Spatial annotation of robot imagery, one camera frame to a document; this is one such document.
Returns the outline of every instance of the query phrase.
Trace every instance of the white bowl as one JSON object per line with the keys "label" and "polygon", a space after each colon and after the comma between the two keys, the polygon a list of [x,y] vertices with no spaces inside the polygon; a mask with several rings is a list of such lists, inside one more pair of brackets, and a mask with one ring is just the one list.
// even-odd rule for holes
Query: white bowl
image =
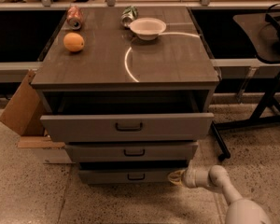
{"label": "white bowl", "polygon": [[165,31],[166,23],[153,18],[137,19],[130,24],[130,29],[142,40],[153,40]]}

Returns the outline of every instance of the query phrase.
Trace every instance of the drawer handle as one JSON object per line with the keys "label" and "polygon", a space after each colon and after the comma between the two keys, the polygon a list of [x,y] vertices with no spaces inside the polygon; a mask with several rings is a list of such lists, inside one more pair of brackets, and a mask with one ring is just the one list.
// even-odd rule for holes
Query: drawer handle
{"label": "drawer handle", "polygon": [[146,174],[135,175],[135,176],[128,174],[128,179],[130,181],[141,181],[146,179]]}
{"label": "drawer handle", "polygon": [[146,154],[146,150],[142,149],[141,151],[137,152],[132,152],[132,151],[127,151],[126,149],[123,150],[124,156],[127,157],[140,157],[140,156],[144,156]]}
{"label": "drawer handle", "polygon": [[139,123],[137,126],[120,126],[118,123],[115,124],[115,128],[117,131],[120,132],[135,132],[135,131],[141,131],[143,128],[143,123]]}

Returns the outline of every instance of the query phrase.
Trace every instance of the drawer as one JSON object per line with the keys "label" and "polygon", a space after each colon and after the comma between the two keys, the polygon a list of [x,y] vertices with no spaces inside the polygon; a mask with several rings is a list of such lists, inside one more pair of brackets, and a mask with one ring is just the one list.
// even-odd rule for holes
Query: drawer
{"label": "drawer", "polygon": [[78,174],[83,183],[168,182],[168,174],[188,167],[186,161],[143,161],[81,163]]}
{"label": "drawer", "polygon": [[121,142],[70,144],[65,146],[74,162],[174,161],[193,159],[197,142]]}
{"label": "drawer", "polygon": [[42,116],[52,141],[197,140],[208,134],[211,113]]}

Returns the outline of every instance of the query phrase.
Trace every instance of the cardboard box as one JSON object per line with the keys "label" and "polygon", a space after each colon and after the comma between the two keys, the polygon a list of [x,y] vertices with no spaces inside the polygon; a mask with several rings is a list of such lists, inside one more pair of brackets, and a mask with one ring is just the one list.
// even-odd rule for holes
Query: cardboard box
{"label": "cardboard box", "polygon": [[30,70],[8,102],[0,121],[20,136],[18,148],[30,148],[43,163],[72,163],[65,143],[52,142],[45,135],[40,117],[46,113],[30,82],[35,72]]}

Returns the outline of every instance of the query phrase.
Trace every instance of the cabinet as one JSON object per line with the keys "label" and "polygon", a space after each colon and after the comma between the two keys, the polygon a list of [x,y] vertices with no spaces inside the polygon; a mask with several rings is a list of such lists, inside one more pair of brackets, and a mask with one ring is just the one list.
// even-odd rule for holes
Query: cabinet
{"label": "cabinet", "polygon": [[213,114],[217,73],[185,7],[139,7],[167,25],[142,41],[120,24],[124,7],[87,7],[85,47],[55,38],[32,86],[53,141],[66,143],[86,183],[162,182],[189,165]]}

